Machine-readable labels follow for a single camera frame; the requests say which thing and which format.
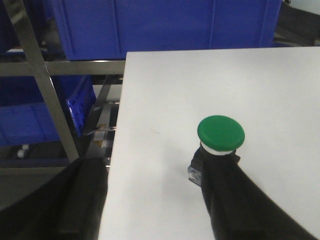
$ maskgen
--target metal frame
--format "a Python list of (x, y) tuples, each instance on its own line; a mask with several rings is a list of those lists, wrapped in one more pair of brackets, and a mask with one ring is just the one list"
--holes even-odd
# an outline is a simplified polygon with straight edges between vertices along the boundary
[(23, 0), (3, 0), (3, 2), (27, 61), (0, 63), (0, 76), (34, 76), (44, 102), (49, 109), (67, 157), (70, 161), (73, 161), (82, 154), (78, 151), (79, 148), (77, 149), (76, 147), (76, 142), (78, 140), (74, 139), (72, 136), (50, 76), (122, 75), (124, 73), (125, 61), (93, 60), (45, 62)]

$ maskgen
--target metal pole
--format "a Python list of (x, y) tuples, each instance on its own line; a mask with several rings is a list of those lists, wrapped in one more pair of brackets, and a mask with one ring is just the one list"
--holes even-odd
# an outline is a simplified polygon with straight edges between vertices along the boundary
[(39, 49), (23, 0), (3, 0), (3, 2), (23, 48), (26, 60), (33, 72), (33, 76), (60, 136), (66, 155), (70, 161), (73, 161), (79, 158), (78, 150)]
[[(123, 75), (125, 60), (46, 61), (50, 76), (54, 75)], [(0, 62), (0, 76), (33, 76), (28, 62)]]

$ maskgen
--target metal rack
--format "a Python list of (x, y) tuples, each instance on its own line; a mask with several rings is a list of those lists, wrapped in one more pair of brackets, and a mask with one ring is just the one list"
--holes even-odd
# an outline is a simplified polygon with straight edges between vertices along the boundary
[[(84, 156), (92, 141), (100, 114), (103, 111), (110, 86), (123, 75), (124, 60), (44, 61), (23, 0), (3, 0), (16, 35), (26, 57), (24, 62), (0, 63), (0, 76), (33, 76), (60, 136), (70, 162)], [(73, 135), (64, 115), (50, 76), (54, 75), (108, 75), (87, 119), (83, 136)]]

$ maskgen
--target white tabletop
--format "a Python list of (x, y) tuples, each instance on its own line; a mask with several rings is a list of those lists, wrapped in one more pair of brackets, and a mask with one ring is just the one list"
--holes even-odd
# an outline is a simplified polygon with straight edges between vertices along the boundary
[(99, 240), (212, 239), (187, 168), (210, 115), (245, 131), (240, 166), (320, 238), (320, 47), (131, 52)]

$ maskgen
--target blue storage bin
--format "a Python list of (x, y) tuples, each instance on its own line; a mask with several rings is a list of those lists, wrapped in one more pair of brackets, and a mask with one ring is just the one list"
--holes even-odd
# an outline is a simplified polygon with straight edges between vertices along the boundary
[[(52, 81), (78, 134), (96, 96), (90, 76), (55, 76)], [(57, 141), (59, 135), (33, 77), (0, 78), (0, 146)]]
[[(32, 23), (33, 31), (38, 38), (41, 27), (53, 17), (49, 0), (23, 0), (25, 9)], [(0, 0), (0, 54), (19, 45), (15, 30), (7, 14), (5, 5)]]
[(0, 1), (0, 53), (18, 45), (16, 33), (6, 12), (3, 1)]
[(282, 0), (51, 0), (69, 60), (270, 47)]

